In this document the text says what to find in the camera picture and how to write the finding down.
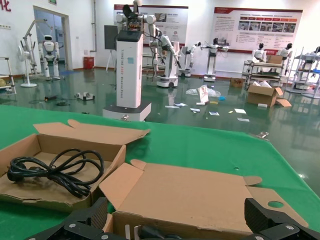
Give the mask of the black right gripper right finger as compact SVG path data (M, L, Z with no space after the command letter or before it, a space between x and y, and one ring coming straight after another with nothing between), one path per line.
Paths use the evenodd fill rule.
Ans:
M271 210L253 198L244 201L244 219L252 231L245 240L320 240L320 233L304 227L284 212Z

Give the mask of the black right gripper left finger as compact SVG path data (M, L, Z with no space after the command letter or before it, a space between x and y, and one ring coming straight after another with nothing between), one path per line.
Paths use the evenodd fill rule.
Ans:
M100 197L88 208L73 211L60 224L28 236L27 240L119 240L121 237L105 232L108 200Z

